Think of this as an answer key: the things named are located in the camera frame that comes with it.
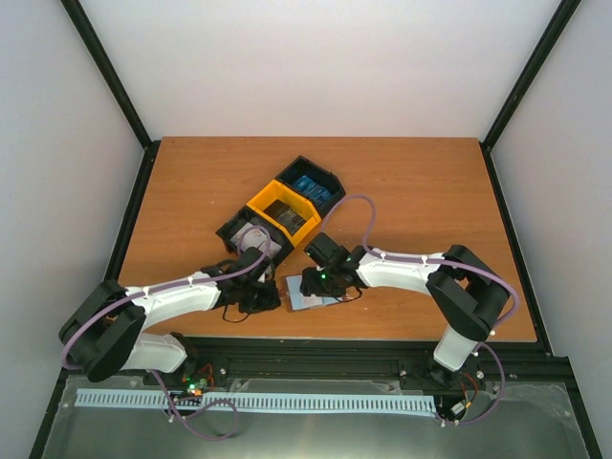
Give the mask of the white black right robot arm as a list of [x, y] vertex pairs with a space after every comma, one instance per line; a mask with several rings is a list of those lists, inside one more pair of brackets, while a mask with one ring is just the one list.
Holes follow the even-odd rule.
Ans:
[[372, 288], [430, 296], [448, 323], [433, 360], [451, 372], [463, 367], [519, 302], [508, 282], [461, 245], [420, 255], [367, 245], [349, 251], [322, 232], [304, 252], [316, 264], [302, 272], [300, 292], [305, 296], [339, 299], [350, 289], [361, 294]]

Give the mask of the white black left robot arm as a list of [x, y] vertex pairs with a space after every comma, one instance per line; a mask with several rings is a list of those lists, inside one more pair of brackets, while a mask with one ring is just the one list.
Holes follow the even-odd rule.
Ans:
[[174, 317], [238, 306], [250, 316], [280, 305], [271, 258], [248, 248], [237, 259], [220, 262], [162, 284], [122, 287], [115, 280], [97, 285], [61, 327], [61, 359], [92, 383], [120, 371], [156, 370], [175, 383], [192, 383], [199, 362], [178, 332], [149, 333]]

